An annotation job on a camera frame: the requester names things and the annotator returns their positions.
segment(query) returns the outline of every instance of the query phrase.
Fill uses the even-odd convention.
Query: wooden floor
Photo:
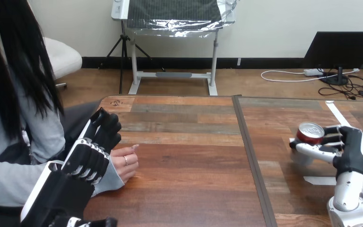
[[[184,70],[205,73],[208,70]],[[300,83],[269,82],[260,77],[265,70],[217,70],[216,87],[220,96],[243,95],[259,97],[288,98],[324,98],[318,94],[326,84],[316,80]],[[303,70],[286,70],[302,72]],[[354,75],[363,77],[363,70]],[[307,79],[304,75],[283,73],[265,74],[270,79],[294,80]],[[68,88],[61,91],[65,106],[77,105],[95,101],[119,93],[119,70],[81,69],[67,75],[58,83],[67,82]],[[132,83],[132,73],[127,70],[123,80],[123,93],[129,92]],[[203,79],[143,79],[138,94],[144,95],[180,95],[208,96],[208,85]],[[328,99],[344,100],[344,95],[328,96]]]

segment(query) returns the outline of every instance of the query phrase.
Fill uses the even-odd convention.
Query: chair base
[[[56,88],[60,88],[60,87],[63,87],[63,88],[66,89],[68,87],[68,84],[67,83],[61,83],[61,84],[56,85]]]

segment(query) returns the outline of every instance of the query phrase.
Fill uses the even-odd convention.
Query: wood grain
[[[201,134],[201,133],[167,133],[167,132],[129,132],[121,133],[121,143],[155,143],[180,145],[217,145],[241,146],[241,135]]]
[[[300,166],[290,159],[289,138],[302,122],[339,124],[325,101],[239,98],[278,226],[329,227],[326,204],[333,186],[311,185],[304,176],[334,177],[336,169],[321,161]],[[363,130],[363,102],[335,102],[354,127]]]
[[[122,131],[240,135],[239,126],[236,124],[226,124],[220,127],[219,124],[181,122],[126,122],[122,124]]]
[[[235,114],[198,114],[198,123],[237,124]]]
[[[162,105],[226,105],[233,106],[228,97],[174,97],[174,96],[138,96],[136,104]]]
[[[123,126],[116,148],[140,144],[139,169],[122,189],[92,198],[86,219],[111,216],[119,227],[265,226],[231,98],[137,96],[110,106],[121,98],[103,105]]]
[[[234,114],[233,106],[220,105],[157,105],[134,104],[133,112],[181,113],[181,114]]]

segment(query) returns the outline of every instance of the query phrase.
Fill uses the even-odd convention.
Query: chair
[[[83,60],[81,55],[66,44],[44,37],[46,51],[51,61],[55,79],[59,79],[81,68]],[[56,87],[67,87],[66,83],[57,84]]]

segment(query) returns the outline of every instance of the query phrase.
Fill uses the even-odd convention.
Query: light blue sweater
[[[35,166],[22,166],[17,164],[0,163],[0,206],[23,206],[41,172],[45,162],[57,155],[64,149],[65,139],[59,115],[53,111],[47,111],[44,118],[36,114],[34,102],[26,97],[22,87],[14,79],[15,89],[19,99],[21,124],[29,127],[33,141],[31,142],[31,153],[33,157],[43,163]],[[18,140],[10,140],[3,129],[0,120],[0,154],[10,145],[18,143]],[[105,176],[95,186],[96,195],[108,190],[116,190],[123,186],[123,181],[116,173],[112,163],[108,165]]]

